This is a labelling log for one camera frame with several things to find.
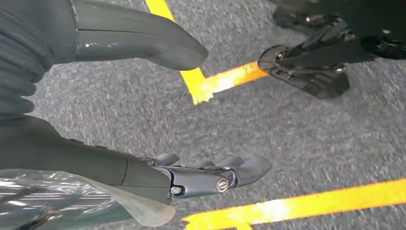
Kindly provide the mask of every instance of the black metal stand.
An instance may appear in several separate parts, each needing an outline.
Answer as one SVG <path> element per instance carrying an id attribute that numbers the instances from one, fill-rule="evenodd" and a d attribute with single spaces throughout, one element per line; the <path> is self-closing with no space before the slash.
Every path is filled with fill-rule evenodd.
<path id="1" fill-rule="evenodd" d="M 376 57 L 406 59 L 406 30 L 402 26 L 406 17 L 398 12 L 405 3 L 389 1 L 382 7 L 377 0 L 360 0 L 338 7 L 332 16 L 278 7 L 273 15 L 277 25 L 313 35 L 296 47 L 271 47 L 260 57 L 259 67 L 317 98 L 342 95 L 350 88 L 344 63 L 372 61 Z M 320 1 L 319 9 L 324 9 L 323 4 L 328 3 Z M 399 13 L 397 21 L 390 11 Z"/>

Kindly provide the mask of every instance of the stand base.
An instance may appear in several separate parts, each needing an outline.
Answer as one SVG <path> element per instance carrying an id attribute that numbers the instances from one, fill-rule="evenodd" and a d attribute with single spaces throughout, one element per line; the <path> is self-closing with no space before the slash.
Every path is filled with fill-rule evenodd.
<path id="1" fill-rule="evenodd" d="M 277 60 L 287 49 L 274 46 L 266 50 L 258 61 L 259 68 L 319 99 L 338 97 L 350 88 L 344 65 L 310 69 L 290 69 L 279 65 Z"/>
<path id="2" fill-rule="evenodd" d="M 337 17 L 291 13 L 280 7 L 276 8 L 273 20 L 277 26 L 310 34 L 335 21 Z"/>

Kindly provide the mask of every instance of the clear plastic wrap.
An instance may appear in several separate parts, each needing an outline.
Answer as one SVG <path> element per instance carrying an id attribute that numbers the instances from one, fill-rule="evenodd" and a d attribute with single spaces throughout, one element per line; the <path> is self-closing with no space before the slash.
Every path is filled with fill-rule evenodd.
<path id="1" fill-rule="evenodd" d="M 58 210 L 39 229 L 77 229 L 134 218 L 148 227 L 169 222 L 171 206 L 66 172 L 0 170 L 0 229 L 15 229 Z"/>

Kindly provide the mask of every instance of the yellow floor line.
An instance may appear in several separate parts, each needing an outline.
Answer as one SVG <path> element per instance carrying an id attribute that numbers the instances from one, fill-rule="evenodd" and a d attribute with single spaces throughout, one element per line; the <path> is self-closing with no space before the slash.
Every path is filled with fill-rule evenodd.
<path id="1" fill-rule="evenodd" d="M 406 204 L 406 179 L 198 213 L 183 221 L 187 230 L 225 230 L 398 204 Z"/>
<path id="2" fill-rule="evenodd" d="M 165 0 L 146 0 L 146 3 L 151 13 L 175 22 Z M 194 104 L 208 102 L 216 92 L 228 90 L 268 75 L 258 68 L 256 62 L 248 63 L 209 78 L 204 77 L 200 68 L 181 71 L 180 74 L 192 95 Z"/>
<path id="3" fill-rule="evenodd" d="M 254 230 L 249 224 L 240 224 L 236 226 L 237 230 Z"/>
<path id="4" fill-rule="evenodd" d="M 165 0 L 146 0 L 146 3 L 151 13 L 176 22 Z M 180 74 L 182 75 L 183 80 L 185 81 L 186 86 L 192 95 L 194 104 L 207 102 L 213 98 L 213 93 L 204 92 L 201 90 L 201 86 L 204 84 L 206 79 L 200 68 L 189 71 L 181 71 Z"/>

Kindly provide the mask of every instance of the bolt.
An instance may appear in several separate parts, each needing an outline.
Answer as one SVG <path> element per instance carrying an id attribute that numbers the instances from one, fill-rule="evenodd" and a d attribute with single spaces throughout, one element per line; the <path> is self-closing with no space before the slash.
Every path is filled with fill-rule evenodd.
<path id="1" fill-rule="evenodd" d="M 170 188 L 170 193 L 172 193 L 174 195 L 179 195 L 182 193 L 182 188 L 174 186 L 174 187 Z"/>
<path id="2" fill-rule="evenodd" d="M 216 189 L 220 193 L 227 191 L 227 189 L 228 189 L 228 180 L 226 178 L 221 178 L 220 180 L 218 180 Z"/>
<path id="3" fill-rule="evenodd" d="M 306 22 L 307 23 L 313 23 L 316 22 L 317 20 L 323 19 L 323 16 L 321 15 L 312 15 L 312 16 L 307 16 L 306 17 Z"/>
<path id="4" fill-rule="evenodd" d="M 280 59 L 280 58 L 282 58 L 282 56 L 283 56 L 283 52 L 281 52 L 280 54 L 278 54 L 278 55 L 276 56 L 276 58 Z"/>
<path id="5" fill-rule="evenodd" d="M 336 73 L 342 73 L 345 71 L 345 66 L 336 66 Z"/>

